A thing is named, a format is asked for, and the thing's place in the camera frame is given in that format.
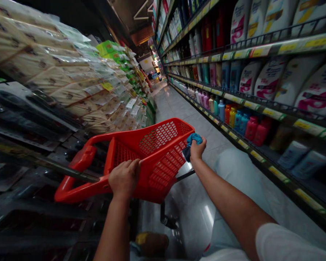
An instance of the supermarket aisle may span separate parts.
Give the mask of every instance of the supermarket aisle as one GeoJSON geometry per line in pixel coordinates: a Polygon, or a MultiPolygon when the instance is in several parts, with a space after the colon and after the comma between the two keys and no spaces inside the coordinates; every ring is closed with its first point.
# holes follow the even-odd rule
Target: supermarket aisle
{"type": "MultiPolygon", "coordinates": [[[[208,140],[203,158],[209,166],[214,166],[218,154],[234,147],[172,87],[162,81],[153,88],[157,104],[156,122],[177,117],[192,125],[196,133],[208,140]]],[[[258,172],[277,222],[312,244],[326,249],[326,234],[266,176],[259,170],[258,172]]],[[[166,228],[160,223],[158,204],[142,202],[141,210],[140,231],[165,233],[169,236],[166,258],[196,259],[210,243],[215,207],[195,174],[175,184],[166,198],[166,214],[178,218],[177,230],[166,228]]]]}

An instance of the leg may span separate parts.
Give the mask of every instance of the leg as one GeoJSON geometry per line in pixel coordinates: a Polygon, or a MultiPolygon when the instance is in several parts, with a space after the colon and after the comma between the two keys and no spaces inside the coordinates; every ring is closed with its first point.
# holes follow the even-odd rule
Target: leg
{"type": "MultiPolygon", "coordinates": [[[[249,156],[236,148],[222,152],[216,161],[215,172],[224,180],[250,197],[267,214],[272,215],[267,202],[261,179],[249,156]]],[[[216,210],[210,248],[206,256],[222,248],[241,248],[226,221],[216,210]]]]}

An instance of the yellow price tag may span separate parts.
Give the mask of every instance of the yellow price tag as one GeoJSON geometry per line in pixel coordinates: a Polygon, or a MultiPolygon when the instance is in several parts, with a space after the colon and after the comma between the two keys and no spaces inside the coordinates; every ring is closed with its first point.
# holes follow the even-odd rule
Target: yellow price tag
{"type": "Polygon", "coordinates": [[[305,44],[304,48],[320,49],[324,45],[326,45],[326,38],[309,41],[305,44]]]}

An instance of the blue bottle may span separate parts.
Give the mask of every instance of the blue bottle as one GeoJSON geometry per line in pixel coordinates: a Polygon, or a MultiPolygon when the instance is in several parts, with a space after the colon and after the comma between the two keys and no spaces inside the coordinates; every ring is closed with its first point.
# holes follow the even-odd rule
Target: blue bottle
{"type": "Polygon", "coordinates": [[[240,125],[241,125],[242,117],[243,117],[243,111],[238,110],[237,114],[235,115],[235,123],[234,123],[234,129],[237,132],[240,132],[240,125]]]}
{"type": "Polygon", "coordinates": [[[222,87],[229,89],[229,71],[231,69],[231,62],[222,62],[222,87]]]}
{"type": "Polygon", "coordinates": [[[220,113],[220,119],[225,121],[225,104],[220,100],[220,104],[218,105],[218,112],[220,113]]]}
{"type": "Polygon", "coordinates": [[[244,113],[244,115],[242,116],[241,122],[240,122],[240,129],[239,132],[241,135],[245,136],[245,131],[246,131],[246,125],[247,122],[249,121],[250,116],[247,113],[244,113]]]}

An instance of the blue cloth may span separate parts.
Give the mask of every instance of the blue cloth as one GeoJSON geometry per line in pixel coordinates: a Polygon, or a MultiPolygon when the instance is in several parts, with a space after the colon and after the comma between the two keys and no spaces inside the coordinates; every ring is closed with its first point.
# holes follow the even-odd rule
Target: blue cloth
{"type": "Polygon", "coordinates": [[[203,140],[202,137],[199,134],[192,133],[188,138],[187,138],[187,146],[191,147],[192,145],[192,140],[195,140],[197,144],[202,144],[203,140]]]}

